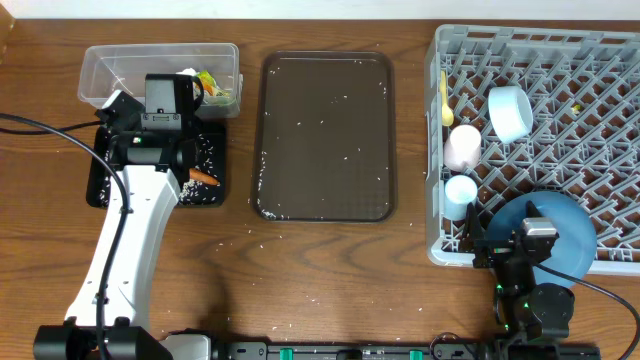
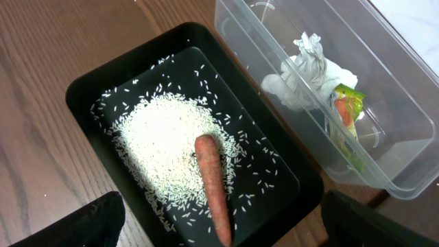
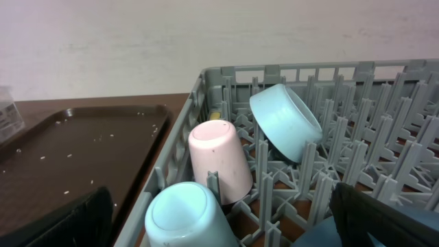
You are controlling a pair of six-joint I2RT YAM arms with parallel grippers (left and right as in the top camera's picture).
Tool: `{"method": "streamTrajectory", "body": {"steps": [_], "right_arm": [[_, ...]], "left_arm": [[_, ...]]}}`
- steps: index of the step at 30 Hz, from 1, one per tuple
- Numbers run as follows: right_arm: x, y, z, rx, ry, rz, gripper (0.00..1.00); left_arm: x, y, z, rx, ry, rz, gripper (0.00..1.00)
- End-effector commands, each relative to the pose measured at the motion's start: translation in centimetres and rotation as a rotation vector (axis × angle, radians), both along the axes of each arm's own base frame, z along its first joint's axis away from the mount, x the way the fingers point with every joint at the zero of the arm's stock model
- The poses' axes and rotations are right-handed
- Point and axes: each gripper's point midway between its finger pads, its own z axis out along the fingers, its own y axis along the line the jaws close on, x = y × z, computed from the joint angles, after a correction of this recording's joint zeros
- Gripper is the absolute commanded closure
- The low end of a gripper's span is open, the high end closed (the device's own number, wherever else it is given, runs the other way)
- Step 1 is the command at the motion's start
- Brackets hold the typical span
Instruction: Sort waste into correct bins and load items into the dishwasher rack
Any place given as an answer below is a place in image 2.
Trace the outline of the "white rice pile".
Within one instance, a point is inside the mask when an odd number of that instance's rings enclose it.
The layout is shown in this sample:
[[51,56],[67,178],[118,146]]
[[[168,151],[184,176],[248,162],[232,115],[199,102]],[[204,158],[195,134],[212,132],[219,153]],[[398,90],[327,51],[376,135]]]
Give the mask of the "white rice pile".
[[208,99],[166,92],[142,99],[130,113],[113,122],[109,132],[123,164],[146,198],[159,204],[187,209],[205,205],[204,184],[195,154],[195,140],[208,134],[219,148],[226,194],[234,189],[235,165],[241,148],[213,116]]

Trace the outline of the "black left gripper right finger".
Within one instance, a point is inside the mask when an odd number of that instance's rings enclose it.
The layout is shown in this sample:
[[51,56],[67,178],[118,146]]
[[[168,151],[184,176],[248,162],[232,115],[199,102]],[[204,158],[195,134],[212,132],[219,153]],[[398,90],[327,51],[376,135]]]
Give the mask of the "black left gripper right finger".
[[329,246],[438,247],[438,242],[409,230],[337,190],[325,193],[321,216],[329,236]]

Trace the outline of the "orange carrot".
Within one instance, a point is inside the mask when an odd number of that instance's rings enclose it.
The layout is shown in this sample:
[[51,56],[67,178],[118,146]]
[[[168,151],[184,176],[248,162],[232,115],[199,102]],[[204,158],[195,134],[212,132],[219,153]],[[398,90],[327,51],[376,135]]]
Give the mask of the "orange carrot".
[[195,155],[215,232],[223,246],[231,246],[232,234],[226,205],[222,164],[219,149],[211,135],[203,134],[196,138]]

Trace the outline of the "yellow green snack wrapper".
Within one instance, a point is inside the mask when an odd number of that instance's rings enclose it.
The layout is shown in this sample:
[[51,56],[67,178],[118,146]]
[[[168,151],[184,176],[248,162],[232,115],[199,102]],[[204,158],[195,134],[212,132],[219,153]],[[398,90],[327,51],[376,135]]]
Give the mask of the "yellow green snack wrapper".
[[[363,110],[363,99],[366,97],[345,84],[338,84],[329,97],[329,107],[347,128],[354,140],[358,141],[355,122]],[[338,130],[334,123],[325,119],[325,130],[343,155],[351,162],[353,167],[360,173],[364,172],[364,162],[357,156],[356,151],[346,140],[343,132]]]

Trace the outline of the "white tissue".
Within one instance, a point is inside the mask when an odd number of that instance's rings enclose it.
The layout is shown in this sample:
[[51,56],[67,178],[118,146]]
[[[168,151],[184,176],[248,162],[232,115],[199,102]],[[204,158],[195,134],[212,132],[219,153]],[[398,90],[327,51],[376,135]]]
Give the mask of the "white tissue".
[[294,41],[300,53],[281,63],[280,75],[265,76],[261,88],[277,96],[282,105],[295,112],[316,108],[307,92],[299,87],[300,82],[306,82],[324,101],[329,100],[332,90],[339,84],[354,89],[357,76],[325,58],[320,41],[317,34],[302,33],[301,38]]

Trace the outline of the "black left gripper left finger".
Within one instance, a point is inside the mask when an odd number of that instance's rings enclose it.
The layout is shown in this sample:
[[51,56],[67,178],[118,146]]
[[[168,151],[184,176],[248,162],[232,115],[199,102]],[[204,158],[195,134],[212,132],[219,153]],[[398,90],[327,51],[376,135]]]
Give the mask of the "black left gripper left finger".
[[125,219],[121,194],[110,191],[11,247],[115,247]]

